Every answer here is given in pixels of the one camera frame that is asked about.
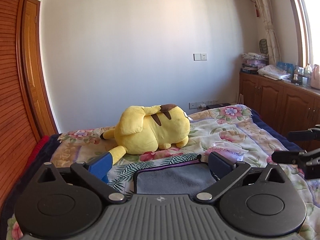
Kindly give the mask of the stack of folded linens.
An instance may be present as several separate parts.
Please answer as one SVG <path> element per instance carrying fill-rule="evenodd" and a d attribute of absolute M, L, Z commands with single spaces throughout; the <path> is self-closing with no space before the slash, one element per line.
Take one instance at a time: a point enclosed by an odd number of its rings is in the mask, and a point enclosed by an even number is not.
<path fill-rule="evenodd" d="M 240 72 L 256 75 L 258 70 L 268 65 L 268 63 L 269 57 L 266 54 L 243 53 Z"/>

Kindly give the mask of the bottles on cabinet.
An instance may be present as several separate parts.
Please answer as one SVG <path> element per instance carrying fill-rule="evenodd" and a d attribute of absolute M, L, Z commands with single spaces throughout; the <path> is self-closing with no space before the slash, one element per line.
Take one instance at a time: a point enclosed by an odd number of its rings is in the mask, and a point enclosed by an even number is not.
<path fill-rule="evenodd" d="M 319 90 L 319 65 L 307 64 L 306 67 L 295 66 L 291 83 Z"/>

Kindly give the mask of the floral bed quilt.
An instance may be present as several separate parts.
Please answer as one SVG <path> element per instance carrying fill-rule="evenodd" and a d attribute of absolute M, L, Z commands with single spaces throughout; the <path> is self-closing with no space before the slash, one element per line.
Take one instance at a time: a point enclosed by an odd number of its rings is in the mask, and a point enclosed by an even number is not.
<path fill-rule="evenodd" d="M 274 151 L 304 151 L 244 105 L 189 116 L 189 141 L 178 148 L 125 154 L 113 166 L 205 154 L 228 141 L 243 161 L 194 198 L 133 194 L 90 174 L 84 165 L 117 146 L 100 135 L 113 127 L 50 137 L 13 188 L 1 214 L 3 239 L 319 239 L 319 179 L 298 164 L 274 163 Z"/>

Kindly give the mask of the wooden side cabinet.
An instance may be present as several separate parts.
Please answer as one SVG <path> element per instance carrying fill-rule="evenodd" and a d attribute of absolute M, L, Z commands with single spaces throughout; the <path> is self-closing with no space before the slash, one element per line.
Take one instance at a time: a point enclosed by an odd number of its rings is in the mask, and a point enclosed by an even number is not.
<path fill-rule="evenodd" d="M 263 122 L 283 136 L 319 124 L 319 90 L 240 73 L 239 96 Z"/>

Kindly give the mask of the white wall power strip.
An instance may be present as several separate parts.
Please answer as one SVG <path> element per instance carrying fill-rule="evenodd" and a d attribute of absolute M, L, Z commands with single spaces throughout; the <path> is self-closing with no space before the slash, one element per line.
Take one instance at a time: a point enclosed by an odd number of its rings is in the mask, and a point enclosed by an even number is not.
<path fill-rule="evenodd" d="M 221 103 L 219 100 L 207 100 L 200 102 L 190 102 L 189 109 L 211 109 L 230 105 L 230 103 Z"/>

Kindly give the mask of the palm leaf print cloth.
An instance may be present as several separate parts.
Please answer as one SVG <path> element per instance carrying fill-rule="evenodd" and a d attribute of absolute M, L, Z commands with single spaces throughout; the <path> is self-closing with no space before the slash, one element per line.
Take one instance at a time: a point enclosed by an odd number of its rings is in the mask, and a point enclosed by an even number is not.
<path fill-rule="evenodd" d="M 141 173 L 198 163 L 208 164 L 208 157 L 198 153 L 173 154 L 162 159 L 116 165 L 107 173 L 107 184 L 125 197 L 131 198 L 136 194 L 137 177 Z"/>

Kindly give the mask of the purple tissue pack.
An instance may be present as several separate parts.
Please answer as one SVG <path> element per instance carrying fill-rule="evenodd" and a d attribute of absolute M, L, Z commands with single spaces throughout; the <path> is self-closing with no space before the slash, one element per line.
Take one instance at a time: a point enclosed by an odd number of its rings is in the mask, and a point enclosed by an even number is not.
<path fill-rule="evenodd" d="M 235 163 L 236 161 L 243 161 L 243 157 L 246 153 L 248 153 L 248 150 L 245 150 L 242 147 L 232 144 L 228 141 L 220 141 L 214 142 L 208 148 L 208 150 L 206 150 L 204 155 L 208 156 L 212 152 L 216 152 Z"/>

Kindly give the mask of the yellow Pikachu plush toy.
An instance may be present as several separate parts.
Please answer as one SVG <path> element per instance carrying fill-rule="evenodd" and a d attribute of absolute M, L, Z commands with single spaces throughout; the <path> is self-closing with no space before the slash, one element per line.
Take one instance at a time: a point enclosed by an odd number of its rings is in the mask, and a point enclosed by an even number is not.
<path fill-rule="evenodd" d="M 114 139 L 117 146 L 109 150 L 113 163 L 125 154 L 142 155 L 172 145 L 184 147 L 189 141 L 190 118 L 175 104 L 130 106 L 122 113 L 112 129 L 100 135 L 101 139 Z"/>

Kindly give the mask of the purple and grey towel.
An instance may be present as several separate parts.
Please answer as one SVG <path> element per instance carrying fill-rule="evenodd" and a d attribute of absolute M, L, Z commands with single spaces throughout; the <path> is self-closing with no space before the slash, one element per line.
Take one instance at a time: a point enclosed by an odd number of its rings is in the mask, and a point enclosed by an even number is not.
<path fill-rule="evenodd" d="M 194 198 L 216 183 L 208 164 L 187 164 L 138 175 L 136 194 L 187 194 Z"/>

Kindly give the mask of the wooden room door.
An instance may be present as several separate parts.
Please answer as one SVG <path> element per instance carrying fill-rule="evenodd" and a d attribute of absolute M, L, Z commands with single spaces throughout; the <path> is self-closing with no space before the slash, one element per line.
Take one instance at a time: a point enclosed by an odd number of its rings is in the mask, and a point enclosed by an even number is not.
<path fill-rule="evenodd" d="M 22 17 L 22 49 L 25 80 L 34 122 L 40 136 L 57 134 L 44 83 L 40 53 L 39 0 L 25 0 Z"/>

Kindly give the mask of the blue box on cabinet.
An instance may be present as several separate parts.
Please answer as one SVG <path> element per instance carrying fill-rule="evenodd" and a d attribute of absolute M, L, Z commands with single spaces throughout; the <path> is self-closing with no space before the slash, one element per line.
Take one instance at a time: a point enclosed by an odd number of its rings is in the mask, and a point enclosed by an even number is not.
<path fill-rule="evenodd" d="M 285 71 L 285 72 L 287 72 L 289 74 L 293 74 L 294 73 L 294 65 L 292 63 L 286 63 L 286 62 L 278 61 L 276 66 L 279 69 L 281 69 L 281 70 L 283 70 L 283 71 Z"/>

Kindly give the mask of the patterned beige curtain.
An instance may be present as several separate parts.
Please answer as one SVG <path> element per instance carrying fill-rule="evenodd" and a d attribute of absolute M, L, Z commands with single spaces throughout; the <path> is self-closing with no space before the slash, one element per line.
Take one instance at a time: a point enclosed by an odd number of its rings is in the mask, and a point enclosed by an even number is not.
<path fill-rule="evenodd" d="M 262 16 L 265 27 L 269 63 L 276 65 L 276 63 L 281 60 L 281 56 L 279 43 L 273 25 L 271 0 L 255 0 L 255 2 L 258 7 L 258 11 Z"/>

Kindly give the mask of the white wall switch socket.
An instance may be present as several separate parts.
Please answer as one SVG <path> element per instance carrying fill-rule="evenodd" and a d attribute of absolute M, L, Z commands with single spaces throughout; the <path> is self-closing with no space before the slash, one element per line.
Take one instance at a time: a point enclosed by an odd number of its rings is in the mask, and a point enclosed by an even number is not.
<path fill-rule="evenodd" d="M 207 61 L 206 53 L 194 53 L 193 57 L 194 57 L 194 61 Z"/>

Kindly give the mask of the slatted wooden wardrobe door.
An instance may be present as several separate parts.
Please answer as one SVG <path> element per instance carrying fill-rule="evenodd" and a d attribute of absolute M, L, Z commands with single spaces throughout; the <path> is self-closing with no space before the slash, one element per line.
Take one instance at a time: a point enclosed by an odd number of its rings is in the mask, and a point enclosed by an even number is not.
<path fill-rule="evenodd" d="M 23 62 L 27 0 L 1 0 L 1 202 L 22 174 L 40 140 Z"/>

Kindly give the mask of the folded white floral cloth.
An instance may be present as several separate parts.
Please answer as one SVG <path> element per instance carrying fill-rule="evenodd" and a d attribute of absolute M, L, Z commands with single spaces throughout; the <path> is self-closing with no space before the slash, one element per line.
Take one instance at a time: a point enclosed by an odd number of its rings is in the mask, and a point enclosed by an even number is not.
<path fill-rule="evenodd" d="M 258 74 L 272 80 L 291 79 L 290 73 L 287 73 L 286 71 L 271 64 L 258 69 Z"/>

